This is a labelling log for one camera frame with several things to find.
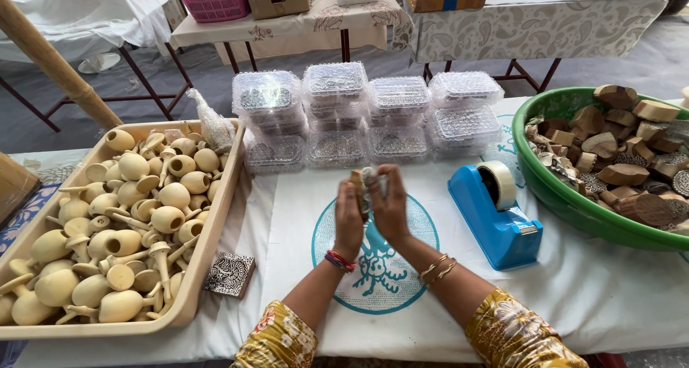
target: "woman's right hand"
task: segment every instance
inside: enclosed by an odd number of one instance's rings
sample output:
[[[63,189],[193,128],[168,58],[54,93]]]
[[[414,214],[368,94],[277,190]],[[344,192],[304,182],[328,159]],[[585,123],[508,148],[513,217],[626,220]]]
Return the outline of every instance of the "woman's right hand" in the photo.
[[[380,193],[377,176],[387,175],[387,195]],[[374,204],[374,220],[378,232],[391,245],[398,240],[405,239],[411,234],[407,227],[407,192],[402,185],[400,167],[397,165],[381,165],[376,176],[371,177],[366,184]]]

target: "tape dispenser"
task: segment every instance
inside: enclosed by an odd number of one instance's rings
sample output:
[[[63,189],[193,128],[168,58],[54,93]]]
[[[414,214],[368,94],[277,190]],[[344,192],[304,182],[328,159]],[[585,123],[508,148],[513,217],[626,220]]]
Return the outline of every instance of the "tape dispenser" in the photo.
[[[517,186],[504,163],[462,166],[447,188],[491,267],[503,270],[536,261],[543,225],[521,211]]]

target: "grey floor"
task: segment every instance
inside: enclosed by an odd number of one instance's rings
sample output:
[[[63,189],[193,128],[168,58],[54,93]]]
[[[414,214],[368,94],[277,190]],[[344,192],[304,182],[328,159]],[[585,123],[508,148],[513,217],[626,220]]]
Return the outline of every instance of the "grey floor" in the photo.
[[[422,66],[409,62],[409,50],[384,52],[373,47],[354,49],[352,60],[366,66],[369,78],[382,76],[421,75]],[[172,60],[163,60],[155,49],[131,51],[154,89],[159,93],[177,92],[183,83]],[[689,85],[689,16],[661,17],[644,33],[636,47],[625,58],[577,58],[563,60],[549,88],[598,86],[615,83],[660,99],[679,98],[682,87]],[[232,68],[223,65],[211,45],[185,48],[180,55],[194,85],[207,102],[219,113],[231,116]],[[268,58],[258,61],[259,70],[289,70],[302,76],[310,64],[333,63],[341,60],[340,51],[317,51],[304,55]],[[523,61],[521,64],[541,81],[550,67],[550,59]],[[461,61],[454,71],[484,70],[503,74],[507,60]],[[443,63],[431,66],[443,69]],[[251,70],[248,62],[241,70]],[[0,76],[42,111],[47,111],[63,94],[56,84],[34,65],[0,62]],[[145,89],[131,90],[133,71],[124,61],[107,72],[84,76],[101,96],[143,95]],[[502,82],[506,97],[532,96],[534,90],[525,81]],[[164,121],[160,110],[150,100],[110,103],[110,108],[125,123]],[[176,119],[194,119],[195,105],[184,98],[172,112]],[[100,138],[98,125],[75,105],[67,105],[51,119],[63,129],[53,132],[5,90],[0,89],[0,151],[10,153],[66,150],[92,147]],[[623,355],[630,368],[686,367],[689,349],[633,352]],[[226,366],[214,362],[211,366]],[[200,368],[189,364],[188,368]]]

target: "bamboo pole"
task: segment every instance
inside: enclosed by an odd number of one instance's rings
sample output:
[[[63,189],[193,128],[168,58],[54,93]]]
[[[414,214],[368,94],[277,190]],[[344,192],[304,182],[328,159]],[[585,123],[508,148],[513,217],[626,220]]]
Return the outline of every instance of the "bamboo pole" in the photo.
[[[12,0],[0,0],[0,29],[103,129],[122,124],[88,83],[67,64]]]

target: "colorful thread bracelet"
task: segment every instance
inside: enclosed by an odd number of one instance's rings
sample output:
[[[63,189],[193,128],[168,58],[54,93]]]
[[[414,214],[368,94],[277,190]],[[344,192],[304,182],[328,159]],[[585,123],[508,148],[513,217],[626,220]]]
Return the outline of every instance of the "colorful thread bracelet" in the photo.
[[[452,270],[452,267],[455,267],[457,265],[457,260],[455,258],[452,258],[452,260],[454,260],[454,263],[452,263],[450,267],[447,267],[443,272],[438,274],[435,278],[431,279],[431,282],[428,282],[426,286],[430,287],[436,280],[441,280],[442,277],[449,273]]]
[[[342,258],[342,255],[333,250],[328,250],[328,252],[325,253],[325,258],[330,263],[334,264],[340,269],[345,270],[346,272],[353,272],[354,267],[356,266],[356,263],[347,261],[346,259]]]
[[[423,279],[426,275],[428,275],[429,272],[432,272],[433,269],[435,269],[435,267],[437,267],[440,264],[440,262],[444,261],[445,259],[447,259],[447,254],[441,256],[440,259],[438,259],[437,262],[435,262],[435,265],[431,265],[431,267],[429,267],[426,271],[421,273],[419,275],[419,279]]]

